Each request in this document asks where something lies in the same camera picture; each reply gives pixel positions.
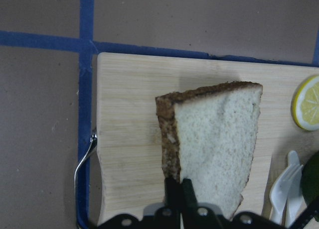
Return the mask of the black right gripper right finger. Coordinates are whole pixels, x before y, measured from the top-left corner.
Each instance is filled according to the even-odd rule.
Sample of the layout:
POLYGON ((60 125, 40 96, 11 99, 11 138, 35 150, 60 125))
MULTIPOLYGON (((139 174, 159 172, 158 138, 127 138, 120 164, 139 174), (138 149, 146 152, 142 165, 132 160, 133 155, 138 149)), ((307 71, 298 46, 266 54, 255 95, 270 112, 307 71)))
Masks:
POLYGON ((194 192, 192 181, 190 179, 183 179, 181 188, 183 208, 188 214, 194 214, 194 212, 198 208, 198 202, 194 192))

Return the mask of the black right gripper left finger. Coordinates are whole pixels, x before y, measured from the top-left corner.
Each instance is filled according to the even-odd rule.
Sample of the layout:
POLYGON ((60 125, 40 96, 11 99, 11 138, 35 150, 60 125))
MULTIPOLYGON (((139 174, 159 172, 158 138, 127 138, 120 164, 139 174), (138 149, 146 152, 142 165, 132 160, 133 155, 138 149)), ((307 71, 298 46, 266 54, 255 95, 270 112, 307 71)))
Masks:
POLYGON ((180 229, 181 213, 184 206, 181 185, 173 178, 165 178, 164 190, 164 218, 167 221, 168 229, 180 229))

